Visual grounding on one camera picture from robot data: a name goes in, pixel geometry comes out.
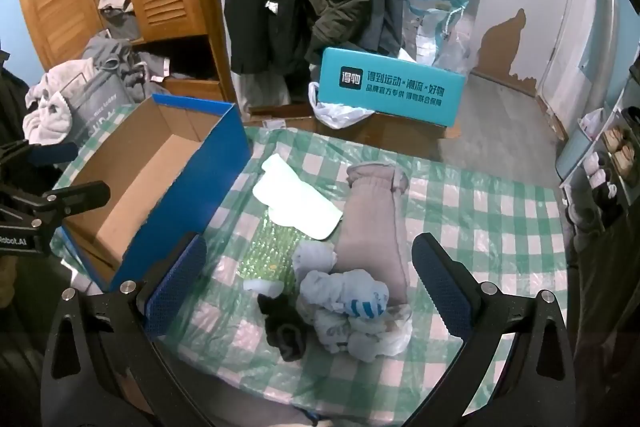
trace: metal screw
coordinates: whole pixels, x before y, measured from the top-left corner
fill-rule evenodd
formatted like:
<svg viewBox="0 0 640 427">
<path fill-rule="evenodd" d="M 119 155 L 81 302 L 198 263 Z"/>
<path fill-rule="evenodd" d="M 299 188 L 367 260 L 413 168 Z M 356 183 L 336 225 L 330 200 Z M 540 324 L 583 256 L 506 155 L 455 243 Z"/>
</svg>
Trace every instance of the metal screw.
<svg viewBox="0 0 640 427">
<path fill-rule="evenodd" d="M 480 289 L 482 290 L 483 293 L 486 293 L 487 295 L 494 295 L 498 291 L 498 286 L 496 286 L 492 282 L 485 281 L 480 285 Z"/>
<path fill-rule="evenodd" d="M 67 288 L 62 292 L 63 301 L 70 301 L 75 296 L 76 296 L 76 290 L 74 290 L 73 288 Z"/>
<path fill-rule="evenodd" d="M 125 281 L 120 285 L 120 291 L 124 293 L 124 295 L 131 293 L 135 289 L 136 283 L 134 283 L 133 281 Z"/>
<path fill-rule="evenodd" d="M 553 295 L 549 290 L 542 290 L 540 296 L 549 304 L 556 300 L 556 296 Z"/>
</svg>

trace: logo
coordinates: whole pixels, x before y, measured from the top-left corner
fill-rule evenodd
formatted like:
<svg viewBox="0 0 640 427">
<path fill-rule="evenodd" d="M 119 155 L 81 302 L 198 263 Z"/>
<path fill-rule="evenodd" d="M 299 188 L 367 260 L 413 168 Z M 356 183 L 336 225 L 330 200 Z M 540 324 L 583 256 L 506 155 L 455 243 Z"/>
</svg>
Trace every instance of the logo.
<svg viewBox="0 0 640 427">
<path fill-rule="evenodd" d="M 340 68 L 340 87 L 360 89 L 362 87 L 362 70 L 358 68 Z"/>
<path fill-rule="evenodd" d="M 2 237 L 0 236 L 0 243 L 4 245 L 17 245 L 18 247 L 26 247 L 27 240 L 24 238 L 16 239 L 15 237 Z"/>
</svg>

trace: green checkered tablecloth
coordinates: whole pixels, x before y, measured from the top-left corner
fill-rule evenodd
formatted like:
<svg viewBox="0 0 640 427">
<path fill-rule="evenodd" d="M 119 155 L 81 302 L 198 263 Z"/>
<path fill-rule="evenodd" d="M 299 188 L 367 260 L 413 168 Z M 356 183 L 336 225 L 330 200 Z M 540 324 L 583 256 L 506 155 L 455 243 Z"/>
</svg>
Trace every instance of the green checkered tablecloth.
<svg viewBox="0 0 640 427">
<path fill-rule="evenodd" d="M 120 113 L 113 118 L 123 117 Z M 63 183 L 109 134 L 109 127 L 113 122 L 82 150 Z M 250 393 L 307 410 L 362 423 L 400 424 L 427 396 L 462 345 L 447 332 L 410 265 L 414 333 L 404 353 L 359 363 L 344 353 L 330 355 L 312 339 L 302 360 L 282 361 L 278 350 L 266 342 L 255 295 L 242 290 L 238 275 L 265 212 L 251 190 L 260 177 L 260 165 L 273 153 L 340 208 L 349 195 L 348 165 L 397 164 L 410 178 L 404 197 L 408 247 L 417 234 L 431 232 L 477 280 L 490 280 L 505 293 L 525 296 L 547 288 L 566 308 L 564 243 L 553 190 L 299 130 L 246 131 L 252 158 L 204 233 L 206 269 L 164 339 L 200 370 Z M 63 254 L 60 244 L 58 253 Z M 486 403 L 511 341 L 508 335 L 500 341 L 469 410 Z"/>
</svg>

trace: water stain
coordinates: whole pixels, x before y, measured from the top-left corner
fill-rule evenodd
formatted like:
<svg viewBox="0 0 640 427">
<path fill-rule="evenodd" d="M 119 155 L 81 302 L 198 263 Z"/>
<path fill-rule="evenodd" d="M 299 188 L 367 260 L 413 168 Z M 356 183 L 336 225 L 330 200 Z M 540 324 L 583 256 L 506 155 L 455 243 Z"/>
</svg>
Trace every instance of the water stain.
<svg viewBox="0 0 640 427">
<path fill-rule="evenodd" d="M 517 74 L 510 74 L 511 65 L 520 47 L 520 36 L 526 24 L 527 15 L 524 9 L 520 8 L 511 19 L 489 28 L 482 37 L 475 71 L 535 95 L 535 78 L 528 76 L 520 79 Z"/>
</svg>

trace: cardboard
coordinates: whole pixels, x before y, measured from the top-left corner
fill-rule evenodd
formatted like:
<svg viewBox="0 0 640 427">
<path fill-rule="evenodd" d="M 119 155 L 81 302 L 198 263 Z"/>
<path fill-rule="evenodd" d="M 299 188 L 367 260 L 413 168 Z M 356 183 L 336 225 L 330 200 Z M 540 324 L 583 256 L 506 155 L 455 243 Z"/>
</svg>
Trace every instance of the cardboard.
<svg viewBox="0 0 640 427">
<path fill-rule="evenodd" d="M 185 233 L 202 233 L 249 157 L 235 105 L 145 100 L 72 182 L 103 180 L 111 189 L 104 207 L 65 219 L 92 279 L 104 291 L 139 280 Z"/>
<path fill-rule="evenodd" d="M 365 52 L 327 48 L 318 100 L 452 126 L 465 77 L 451 71 Z"/>
</svg>

